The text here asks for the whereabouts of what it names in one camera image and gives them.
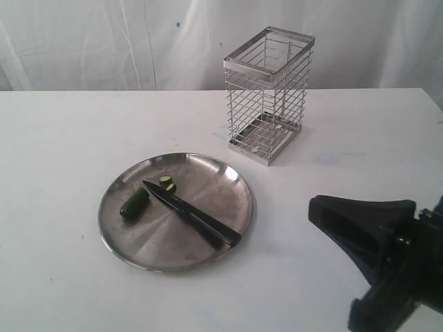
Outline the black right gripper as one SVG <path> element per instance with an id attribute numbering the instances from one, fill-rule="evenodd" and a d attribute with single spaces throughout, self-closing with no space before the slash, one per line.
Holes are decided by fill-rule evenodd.
<path id="1" fill-rule="evenodd" d="M 419 213 L 413 240 L 408 234 L 415 222 L 411 200 L 317 195 L 309 201 L 308 219 L 371 284 L 351 303 L 349 331 L 398 331 L 422 304 L 442 312 L 442 201 Z"/>

